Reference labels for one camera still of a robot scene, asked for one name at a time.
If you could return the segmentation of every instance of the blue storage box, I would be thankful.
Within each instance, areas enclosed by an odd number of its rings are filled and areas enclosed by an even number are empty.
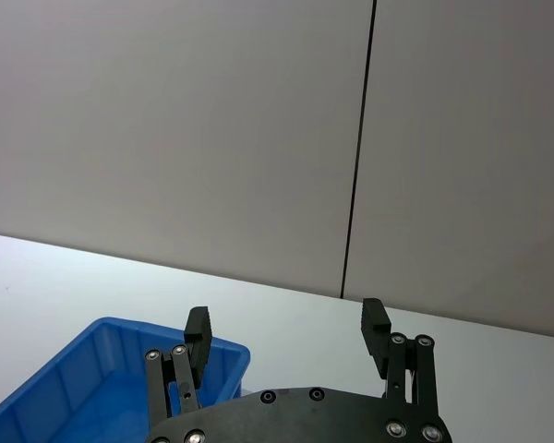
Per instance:
[[[183,342],[178,329],[95,321],[0,404],[0,443],[143,443],[149,432],[144,355]],[[199,403],[239,397],[249,361],[245,346],[214,338]],[[170,392],[177,414],[178,392]]]

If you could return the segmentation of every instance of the white tabletop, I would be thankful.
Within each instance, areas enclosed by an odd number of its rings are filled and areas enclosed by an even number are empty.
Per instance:
[[[357,302],[0,236],[0,401],[98,317],[183,328],[195,305],[210,308],[215,336],[252,352],[245,389],[384,390]],[[554,338],[388,313],[392,330],[435,339],[453,441],[554,441]]]

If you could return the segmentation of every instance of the white surface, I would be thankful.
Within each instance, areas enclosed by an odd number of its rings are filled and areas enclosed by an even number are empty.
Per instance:
[[[379,0],[346,296],[554,334],[554,0]]]
[[[0,401],[103,316],[182,328],[208,305],[216,336],[245,344],[249,390],[323,386],[380,395],[357,302],[0,236]],[[554,441],[554,338],[389,310],[426,333],[441,416],[456,443]]]
[[[371,0],[1,0],[0,233],[338,295]]]

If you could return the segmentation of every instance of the gray wall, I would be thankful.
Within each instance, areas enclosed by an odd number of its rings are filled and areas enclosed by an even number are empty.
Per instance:
[[[0,233],[338,296],[368,0],[0,2]],[[380,0],[345,297],[554,334],[554,0]]]

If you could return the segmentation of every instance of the black vertical line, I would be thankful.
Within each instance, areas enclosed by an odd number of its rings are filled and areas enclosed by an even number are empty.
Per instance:
[[[359,154],[361,153],[361,137],[363,136],[363,117],[366,111],[367,82],[369,80],[369,62],[371,61],[371,43],[373,43],[373,26],[376,19],[376,0],[371,4],[371,20],[369,22],[369,40],[367,41],[366,71],[363,76],[363,94],[361,97],[361,114],[359,115],[359,132],[357,134],[357,149],[355,152],[355,171],[353,172],[353,188],[351,191],[351,208],[349,209],[349,226],[347,227],[347,244],[344,248],[343,282],[341,283],[341,298],[344,298],[344,284],[347,278],[349,262],[349,245],[351,244],[351,228],[353,226],[353,211],[355,209],[355,191],[357,189],[357,173],[359,171]]]

